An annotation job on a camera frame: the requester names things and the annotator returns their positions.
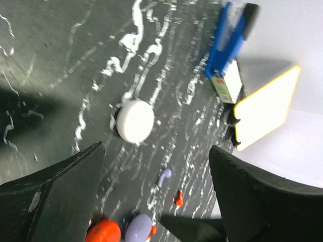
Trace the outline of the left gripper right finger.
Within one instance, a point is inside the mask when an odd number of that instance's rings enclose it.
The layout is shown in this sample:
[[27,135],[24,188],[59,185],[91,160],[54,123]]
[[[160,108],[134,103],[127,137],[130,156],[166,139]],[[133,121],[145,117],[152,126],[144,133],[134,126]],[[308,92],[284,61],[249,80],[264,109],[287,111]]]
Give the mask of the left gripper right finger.
[[214,145],[210,173],[229,241],[322,241],[322,189],[251,165]]

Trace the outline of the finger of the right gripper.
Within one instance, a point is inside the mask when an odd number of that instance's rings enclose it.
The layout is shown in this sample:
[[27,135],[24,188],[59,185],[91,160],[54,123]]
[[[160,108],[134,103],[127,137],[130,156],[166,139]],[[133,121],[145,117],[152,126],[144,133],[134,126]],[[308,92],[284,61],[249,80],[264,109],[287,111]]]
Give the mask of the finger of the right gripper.
[[221,219],[194,219],[162,215],[159,222],[180,241],[227,241]]

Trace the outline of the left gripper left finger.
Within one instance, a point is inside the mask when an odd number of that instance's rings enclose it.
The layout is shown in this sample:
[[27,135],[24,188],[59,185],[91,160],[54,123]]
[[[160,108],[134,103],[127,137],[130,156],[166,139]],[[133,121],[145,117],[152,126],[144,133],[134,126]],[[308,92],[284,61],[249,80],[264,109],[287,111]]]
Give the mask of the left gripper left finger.
[[104,164],[95,143],[1,185],[1,241],[85,241]]

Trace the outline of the white earbud charging case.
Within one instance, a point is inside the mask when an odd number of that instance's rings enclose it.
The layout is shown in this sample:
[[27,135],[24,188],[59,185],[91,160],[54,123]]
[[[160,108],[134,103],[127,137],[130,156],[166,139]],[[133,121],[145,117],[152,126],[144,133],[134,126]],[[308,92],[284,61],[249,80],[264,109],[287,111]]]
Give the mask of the white earbud charging case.
[[117,116],[117,131],[124,141],[131,144],[146,140],[153,125],[153,108],[142,100],[127,101]]

